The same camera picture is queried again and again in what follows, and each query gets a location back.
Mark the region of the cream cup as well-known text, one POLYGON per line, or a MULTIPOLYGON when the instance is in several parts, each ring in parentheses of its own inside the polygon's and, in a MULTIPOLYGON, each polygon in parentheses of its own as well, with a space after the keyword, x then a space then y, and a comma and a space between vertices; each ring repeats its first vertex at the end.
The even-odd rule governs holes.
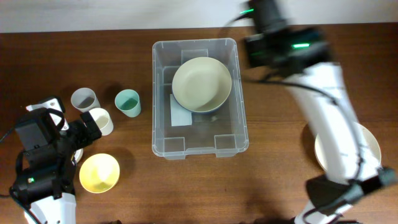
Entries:
POLYGON ((109 113, 102 108, 93 108, 89 110, 103 136, 110 135, 113 132, 114 124, 109 113))

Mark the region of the mint green cup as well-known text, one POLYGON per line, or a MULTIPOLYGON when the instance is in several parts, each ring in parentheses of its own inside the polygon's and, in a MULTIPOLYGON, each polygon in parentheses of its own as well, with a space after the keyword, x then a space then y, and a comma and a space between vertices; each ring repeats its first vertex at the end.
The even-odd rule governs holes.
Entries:
POLYGON ((141 113, 140 98, 134 90, 126 89, 120 91, 116 95, 114 103, 118 110, 130 118, 135 118, 141 113))

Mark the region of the cream bowl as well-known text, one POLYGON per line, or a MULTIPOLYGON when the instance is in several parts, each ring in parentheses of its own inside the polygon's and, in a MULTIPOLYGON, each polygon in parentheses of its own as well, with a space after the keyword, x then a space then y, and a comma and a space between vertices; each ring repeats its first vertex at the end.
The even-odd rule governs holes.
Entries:
MULTIPOLYGON (((379 146, 377 139, 362 124, 357 123, 357 126, 360 128, 360 130, 362 130, 363 136, 371 150, 371 153, 377 159, 379 165, 381 165, 381 159, 382 159, 381 148, 379 146)), ((322 143, 321 143, 319 135, 317 135, 315 138, 314 146, 315 146, 314 151, 315 151, 315 156, 317 158, 317 161, 318 161, 319 165, 321 166, 321 168, 326 172, 328 170, 328 168, 326 165, 326 159, 325 159, 325 156, 323 153, 323 147, 322 147, 322 143)))
POLYGON ((197 57, 181 65, 172 80, 173 90, 231 90, 232 78, 227 67, 211 57, 197 57))

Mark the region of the dark blue bowl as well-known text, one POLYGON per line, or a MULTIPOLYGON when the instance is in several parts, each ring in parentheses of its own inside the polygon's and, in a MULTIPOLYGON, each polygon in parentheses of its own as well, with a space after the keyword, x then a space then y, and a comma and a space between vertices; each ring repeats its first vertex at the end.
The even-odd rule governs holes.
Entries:
POLYGON ((193 113, 211 113, 228 100, 231 90, 173 90, 177 103, 193 113))

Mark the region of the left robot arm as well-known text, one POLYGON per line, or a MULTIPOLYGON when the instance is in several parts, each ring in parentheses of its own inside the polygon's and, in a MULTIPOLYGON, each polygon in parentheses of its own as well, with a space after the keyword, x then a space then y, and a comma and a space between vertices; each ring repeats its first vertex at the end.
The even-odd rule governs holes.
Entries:
POLYGON ((23 150, 16 159, 16 180, 9 193, 29 223, 76 222, 75 153, 102 133, 89 112, 67 130, 63 130, 63 117, 61 111, 39 108, 15 125, 23 150))

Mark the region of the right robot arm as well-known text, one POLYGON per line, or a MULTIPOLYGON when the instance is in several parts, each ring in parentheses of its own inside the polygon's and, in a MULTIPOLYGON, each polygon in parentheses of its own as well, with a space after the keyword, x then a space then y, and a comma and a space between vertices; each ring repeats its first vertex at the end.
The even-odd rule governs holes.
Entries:
POLYGON ((326 171, 306 181, 309 201, 294 223, 336 223, 363 197, 396 184, 395 170, 380 165, 359 128, 321 30, 291 28, 275 1, 249 1, 241 15, 256 32, 244 40, 250 66, 272 69, 261 82, 290 91, 323 148, 326 171))

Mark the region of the white small bowl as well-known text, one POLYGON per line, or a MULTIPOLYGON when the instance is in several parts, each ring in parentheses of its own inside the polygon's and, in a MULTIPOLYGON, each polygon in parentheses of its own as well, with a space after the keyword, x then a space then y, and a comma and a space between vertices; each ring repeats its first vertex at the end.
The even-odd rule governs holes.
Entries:
POLYGON ((84 152, 83 148, 81 148, 81 149, 79 149, 79 150, 77 150, 77 151, 75 152, 75 154, 74 154, 74 160, 75 160, 76 163, 78 163, 78 162, 81 160, 81 158, 82 158, 82 156, 83 156, 83 152, 84 152))

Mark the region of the grey cup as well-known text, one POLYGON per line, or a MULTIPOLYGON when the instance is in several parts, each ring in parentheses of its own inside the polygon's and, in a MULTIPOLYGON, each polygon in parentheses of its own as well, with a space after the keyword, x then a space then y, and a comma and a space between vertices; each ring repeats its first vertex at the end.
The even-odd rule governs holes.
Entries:
POLYGON ((71 96, 71 104, 82 113, 101 107, 95 92, 90 88, 77 89, 71 96))

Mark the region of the yellow small bowl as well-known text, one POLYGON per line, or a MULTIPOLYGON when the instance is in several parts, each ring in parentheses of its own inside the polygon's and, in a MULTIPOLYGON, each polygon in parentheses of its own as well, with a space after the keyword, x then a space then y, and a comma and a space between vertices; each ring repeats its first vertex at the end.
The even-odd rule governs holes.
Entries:
POLYGON ((119 177, 118 161, 113 156, 103 153, 87 158, 79 172, 80 184, 93 194, 109 191, 118 183, 119 177))

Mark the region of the clear plastic storage bin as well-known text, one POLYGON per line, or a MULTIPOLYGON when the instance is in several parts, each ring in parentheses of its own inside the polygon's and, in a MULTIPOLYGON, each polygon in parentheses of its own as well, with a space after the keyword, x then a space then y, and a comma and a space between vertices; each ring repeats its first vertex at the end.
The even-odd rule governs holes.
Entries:
POLYGON ((169 160, 189 155, 233 157, 249 147, 238 48, 231 38, 158 41, 152 46, 152 151, 169 160), (219 60, 232 78, 227 102, 193 113, 191 126, 171 126, 170 94, 177 69, 197 57, 219 60))

